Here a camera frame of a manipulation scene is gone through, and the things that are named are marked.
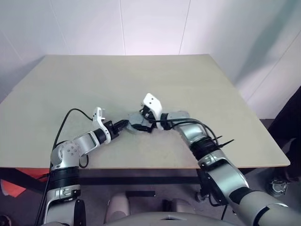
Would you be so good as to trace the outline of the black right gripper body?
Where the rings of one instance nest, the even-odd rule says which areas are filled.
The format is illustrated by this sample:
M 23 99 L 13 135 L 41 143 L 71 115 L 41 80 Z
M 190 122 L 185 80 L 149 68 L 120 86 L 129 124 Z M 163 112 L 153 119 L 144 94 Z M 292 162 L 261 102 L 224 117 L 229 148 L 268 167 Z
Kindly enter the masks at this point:
M 145 106 L 145 114 L 141 114 L 143 121 L 148 123 L 155 123 L 156 119 L 149 107 Z

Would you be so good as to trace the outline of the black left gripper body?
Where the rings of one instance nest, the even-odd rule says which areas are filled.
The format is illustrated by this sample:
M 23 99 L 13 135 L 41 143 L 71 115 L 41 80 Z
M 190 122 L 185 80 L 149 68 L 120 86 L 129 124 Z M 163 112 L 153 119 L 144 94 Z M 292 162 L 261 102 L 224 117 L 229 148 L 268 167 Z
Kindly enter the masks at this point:
M 119 136 L 119 131 L 114 126 L 114 124 L 112 123 L 112 121 L 108 121 L 104 125 L 105 125 L 105 127 L 108 129 L 108 131 L 110 133 L 111 140 L 114 140 L 115 138 L 117 138 Z

